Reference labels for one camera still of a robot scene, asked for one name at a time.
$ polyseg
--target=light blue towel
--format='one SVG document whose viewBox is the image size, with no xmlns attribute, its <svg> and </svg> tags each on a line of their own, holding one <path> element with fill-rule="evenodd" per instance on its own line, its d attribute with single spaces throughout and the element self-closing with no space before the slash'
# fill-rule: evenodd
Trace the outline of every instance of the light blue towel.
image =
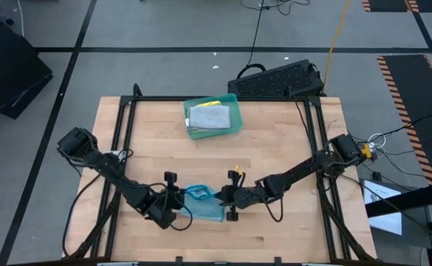
<svg viewBox="0 0 432 266">
<path fill-rule="evenodd" d="M 206 185 L 187 185 L 185 192 L 185 205 L 193 214 L 194 219 L 208 219 L 222 222 L 224 219 L 224 207 L 222 201 L 214 197 L 214 192 Z M 190 216 L 185 208 L 179 213 Z"/>
</svg>

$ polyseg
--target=floor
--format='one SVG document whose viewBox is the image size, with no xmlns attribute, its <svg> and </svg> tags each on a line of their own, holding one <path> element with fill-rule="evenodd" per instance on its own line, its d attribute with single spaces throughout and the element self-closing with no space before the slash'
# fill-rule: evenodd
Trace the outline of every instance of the floor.
<svg viewBox="0 0 432 266">
<path fill-rule="evenodd" d="M 345 2 L 294 4 L 289 16 L 275 9 L 264 11 L 256 45 L 272 47 L 272 52 L 256 52 L 252 62 L 272 68 L 309 59 L 324 73 Z M 257 1 L 245 3 L 256 6 Z M 0 5 L 3 16 L 16 20 L 13 29 L 19 33 L 16 1 L 3 0 Z M 40 58 L 54 78 L 17 120 L 0 115 L 0 252 L 24 186 L 36 177 L 8 263 L 60 258 L 61 235 L 79 176 L 55 147 L 72 127 L 92 128 L 100 97 L 128 95 L 135 82 L 144 95 L 224 94 L 227 81 L 247 63 L 258 17 L 257 11 L 234 0 L 22 0 L 21 7 L 25 38 L 43 51 Z M 432 38 L 432 13 L 420 16 Z M 85 18 L 90 18 L 88 27 Z M 341 98 L 349 131 L 367 138 L 401 127 L 376 57 L 393 47 L 432 52 L 425 50 L 430 47 L 413 14 L 368 13 L 354 0 L 337 47 L 351 49 L 333 54 L 326 93 Z M 401 152 L 412 147 L 406 133 L 398 132 L 388 139 L 386 149 Z M 421 173 L 414 155 L 396 160 L 409 172 Z M 408 181 L 386 160 L 371 168 L 404 185 L 426 186 L 420 177 Z M 362 178 L 370 176 L 362 167 L 358 172 Z M 392 242 L 381 233 L 374 233 L 374 240 L 381 259 L 419 265 L 421 249 Z"/>
</svg>

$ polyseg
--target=wooden table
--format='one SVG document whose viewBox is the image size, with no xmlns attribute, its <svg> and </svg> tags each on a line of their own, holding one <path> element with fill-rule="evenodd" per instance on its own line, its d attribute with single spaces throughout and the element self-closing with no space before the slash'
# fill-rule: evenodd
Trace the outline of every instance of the wooden table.
<svg viewBox="0 0 432 266">
<path fill-rule="evenodd" d="M 346 133 L 340 100 L 322 98 L 323 116 L 329 138 Z M 102 152 L 110 149 L 118 110 L 118 97 L 101 98 L 93 134 Z M 164 171 L 178 174 L 177 185 L 204 183 L 215 190 L 229 184 L 227 171 L 238 165 L 247 173 L 246 185 L 268 174 L 280 173 L 311 156 L 309 141 L 293 102 L 240 102 L 244 128 L 238 134 L 191 140 L 185 131 L 182 102 L 140 101 L 134 119 L 126 175 L 140 183 L 163 181 Z M 304 107 L 299 103 L 304 115 Z M 312 108 L 316 138 L 320 134 Z M 121 133 L 123 142 L 125 126 Z M 86 169 L 80 190 L 96 175 Z M 354 167 L 346 176 L 357 179 Z M 66 240 L 74 251 L 96 222 L 103 179 L 90 187 L 78 201 Z M 343 217 L 355 239 L 376 257 L 368 218 L 358 184 L 337 180 Z M 323 220 L 315 175 L 294 184 L 284 196 L 284 219 L 272 221 L 264 205 L 241 210 L 238 222 L 211 222 L 195 219 L 192 226 L 179 232 L 162 230 L 144 220 L 135 210 L 120 204 L 112 260 L 173 262 L 328 262 Z M 270 205 L 279 216 L 279 202 Z M 178 216 L 175 226 L 184 227 L 187 217 Z M 332 226 L 337 257 L 342 256 L 337 228 Z M 101 238 L 103 254 L 107 228 Z"/>
</svg>

